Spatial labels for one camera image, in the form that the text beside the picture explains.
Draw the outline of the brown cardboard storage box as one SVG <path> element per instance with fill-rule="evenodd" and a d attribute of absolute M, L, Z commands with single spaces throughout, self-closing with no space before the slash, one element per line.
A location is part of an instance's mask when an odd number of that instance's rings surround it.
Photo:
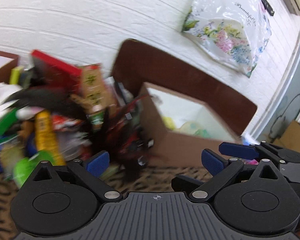
<path fill-rule="evenodd" d="M 147 82 L 139 95 L 141 126 L 154 140 L 151 166 L 200 167 L 202 150 L 218 153 L 222 142 L 240 142 L 239 135 L 203 101 Z"/>

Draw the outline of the white cloth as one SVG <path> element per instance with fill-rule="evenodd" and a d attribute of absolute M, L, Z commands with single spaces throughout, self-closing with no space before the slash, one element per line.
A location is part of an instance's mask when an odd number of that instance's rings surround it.
<path fill-rule="evenodd" d="M 12 94 L 22 90 L 23 88 L 19 85 L 8 85 L 4 82 L 0 83 L 0 119 L 8 113 L 9 107 L 15 102 L 5 103 L 5 100 Z"/>

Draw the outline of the red flat box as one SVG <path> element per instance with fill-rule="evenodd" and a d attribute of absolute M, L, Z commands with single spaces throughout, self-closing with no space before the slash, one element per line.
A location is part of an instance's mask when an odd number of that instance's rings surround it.
<path fill-rule="evenodd" d="M 33 50 L 31 57 L 39 76 L 47 85 L 66 93 L 79 92 L 81 69 L 39 50 Z"/>

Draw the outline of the floral plastic bag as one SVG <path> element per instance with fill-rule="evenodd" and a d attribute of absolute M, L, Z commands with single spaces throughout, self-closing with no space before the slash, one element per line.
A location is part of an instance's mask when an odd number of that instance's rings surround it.
<path fill-rule="evenodd" d="M 246 77 L 271 36 L 262 0 L 193 0 L 181 31 L 215 61 Z"/>

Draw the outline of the cardboard box on floor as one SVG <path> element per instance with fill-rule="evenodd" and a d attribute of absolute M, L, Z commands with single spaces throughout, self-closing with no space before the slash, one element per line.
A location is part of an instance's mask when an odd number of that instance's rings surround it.
<path fill-rule="evenodd" d="M 283 135 L 275 139 L 273 144 L 300 153 L 300 124 L 293 120 Z"/>

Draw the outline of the dark brown wooden headboard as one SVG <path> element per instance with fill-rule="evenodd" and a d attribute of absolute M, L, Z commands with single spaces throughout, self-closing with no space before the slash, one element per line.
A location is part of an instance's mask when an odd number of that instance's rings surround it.
<path fill-rule="evenodd" d="M 237 134 L 251 122 L 257 106 L 248 98 L 196 67 L 135 39 L 121 43 L 112 76 L 133 95 L 148 82 L 207 103 Z"/>

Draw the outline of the brown snack packet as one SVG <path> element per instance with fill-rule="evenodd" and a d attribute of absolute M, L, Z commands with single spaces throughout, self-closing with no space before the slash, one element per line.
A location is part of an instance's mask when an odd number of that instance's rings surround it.
<path fill-rule="evenodd" d="M 100 125 L 109 107 L 109 93 L 104 83 L 100 64 L 83 66 L 81 69 L 81 97 L 88 118 L 94 125 Z"/>

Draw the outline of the green flat box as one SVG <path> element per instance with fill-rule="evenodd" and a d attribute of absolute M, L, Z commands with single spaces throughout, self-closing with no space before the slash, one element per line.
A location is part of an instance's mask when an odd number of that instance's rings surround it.
<path fill-rule="evenodd" d="M 17 118 L 17 108 L 12 109 L 0 120 L 0 136 L 13 135 L 20 128 L 20 120 Z"/>

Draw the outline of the yellow tube package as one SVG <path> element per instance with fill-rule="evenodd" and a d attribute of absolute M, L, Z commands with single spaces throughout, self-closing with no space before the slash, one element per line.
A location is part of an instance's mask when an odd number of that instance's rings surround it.
<path fill-rule="evenodd" d="M 49 152 L 55 165 L 65 165 L 65 159 L 59 151 L 57 135 L 52 128 L 52 118 L 49 111 L 43 110 L 36 115 L 35 130 L 37 150 Z"/>

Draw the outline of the black red feather duster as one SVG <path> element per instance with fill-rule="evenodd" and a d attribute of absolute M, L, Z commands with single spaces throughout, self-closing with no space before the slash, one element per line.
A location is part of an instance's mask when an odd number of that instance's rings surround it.
<path fill-rule="evenodd" d="M 58 89 L 33 87 L 22 89 L 8 96 L 4 103 L 18 109 L 38 107 L 64 117 L 82 122 L 79 131 L 86 134 L 91 142 L 91 152 L 109 152 L 111 161 L 120 165 L 136 164 L 148 160 L 148 150 L 153 139 L 146 137 L 140 125 L 140 106 L 142 97 L 110 112 L 110 106 L 101 110 L 100 124 L 93 124 L 92 114 L 88 112 L 89 103 L 76 94 L 66 94 Z"/>

